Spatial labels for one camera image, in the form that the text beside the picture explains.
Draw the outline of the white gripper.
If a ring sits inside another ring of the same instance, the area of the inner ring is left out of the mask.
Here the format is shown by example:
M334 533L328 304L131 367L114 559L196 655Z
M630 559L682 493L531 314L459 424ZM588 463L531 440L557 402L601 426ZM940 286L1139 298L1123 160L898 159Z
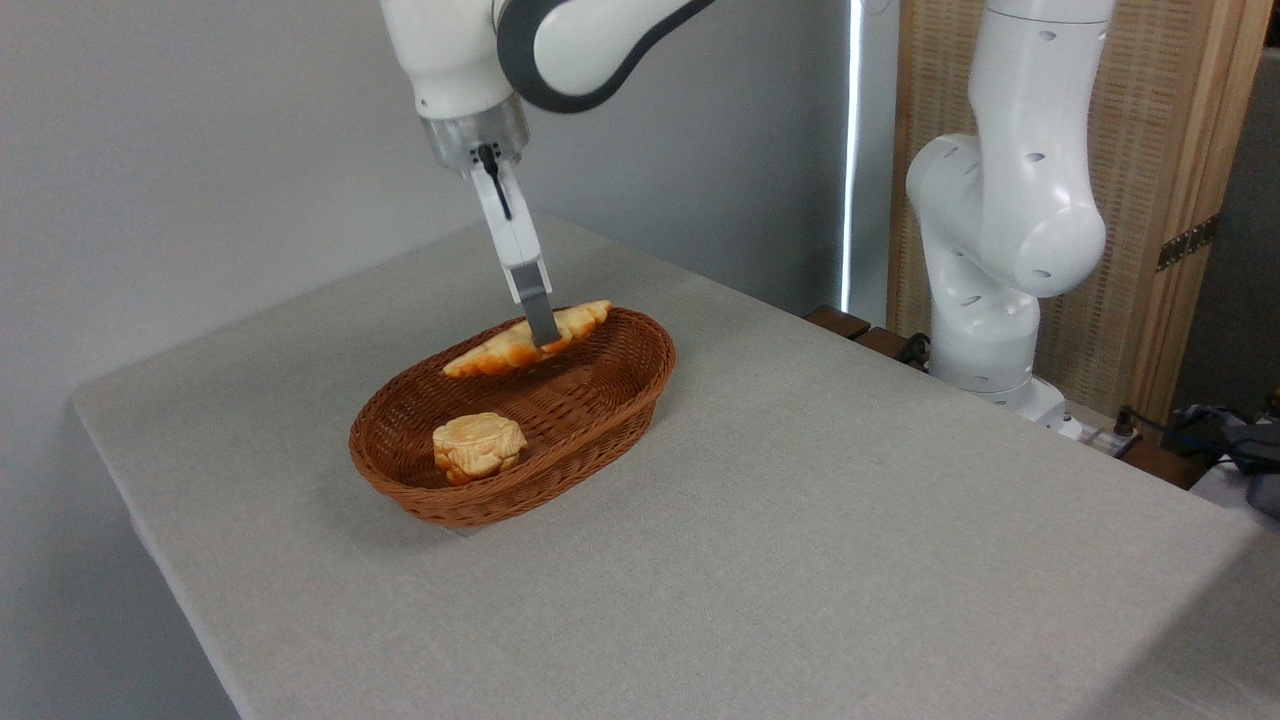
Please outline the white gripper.
M538 347L559 342L541 245L513 167L507 160L497 160L489 167L477 161L471 178L498 260L504 266L515 302L524 310L532 342Z

